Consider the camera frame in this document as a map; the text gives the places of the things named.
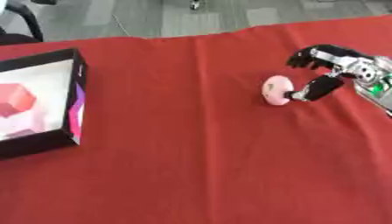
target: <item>chair leg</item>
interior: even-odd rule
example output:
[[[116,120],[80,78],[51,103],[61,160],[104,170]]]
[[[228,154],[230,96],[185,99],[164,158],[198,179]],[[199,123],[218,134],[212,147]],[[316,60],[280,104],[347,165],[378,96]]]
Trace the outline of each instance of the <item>chair leg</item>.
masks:
[[[51,5],[55,5],[58,0],[31,0],[32,2],[34,2],[35,4],[51,4]]]
[[[5,9],[20,15],[29,26],[32,36],[39,41],[44,41],[44,35],[34,13],[25,4],[9,0]]]

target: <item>red cloth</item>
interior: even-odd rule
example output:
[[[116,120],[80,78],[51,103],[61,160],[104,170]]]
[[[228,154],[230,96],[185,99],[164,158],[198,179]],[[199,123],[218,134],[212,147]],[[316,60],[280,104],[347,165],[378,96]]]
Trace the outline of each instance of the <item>red cloth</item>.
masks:
[[[392,223],[392,121],[350,85],[272,107],[261,83],[320,43],[392,54],[392,17],[79,47],[90,65],[82,145],[0,162],[2,224]]]

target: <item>pink ball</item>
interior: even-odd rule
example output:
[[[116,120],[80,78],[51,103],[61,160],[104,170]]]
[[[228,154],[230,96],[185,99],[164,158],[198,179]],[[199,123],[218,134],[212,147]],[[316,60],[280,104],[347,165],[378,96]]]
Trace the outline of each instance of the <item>pink ball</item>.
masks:
[[[289,78],[282,75],[275,75],[267,79],[262,85],[262,95],[265,100],[276,106],[281,106],[288,103],[290,100],[284,98],[284,93],[293,91],[294,86]]]

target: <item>red cube image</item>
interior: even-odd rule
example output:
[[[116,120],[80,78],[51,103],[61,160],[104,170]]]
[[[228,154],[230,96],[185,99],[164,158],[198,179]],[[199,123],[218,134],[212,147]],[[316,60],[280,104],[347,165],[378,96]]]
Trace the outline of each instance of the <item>red cube image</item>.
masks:
[[[36,97],[23,85],[0,84],[0,116],[9,117],[32,108]]]

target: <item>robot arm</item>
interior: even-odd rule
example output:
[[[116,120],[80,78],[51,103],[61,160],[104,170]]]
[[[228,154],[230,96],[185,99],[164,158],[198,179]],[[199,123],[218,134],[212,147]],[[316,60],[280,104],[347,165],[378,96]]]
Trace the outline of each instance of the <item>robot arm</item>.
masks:
[[[313,45],[296,52],[287,65],[331,70],[310,81],[302,90],[285,92],[283,96],[287,99],[316,101],[342,87],[346,78],[353,80],[360,96],[392,114],[392,60],[386,57],[368,56],[336,45]]]

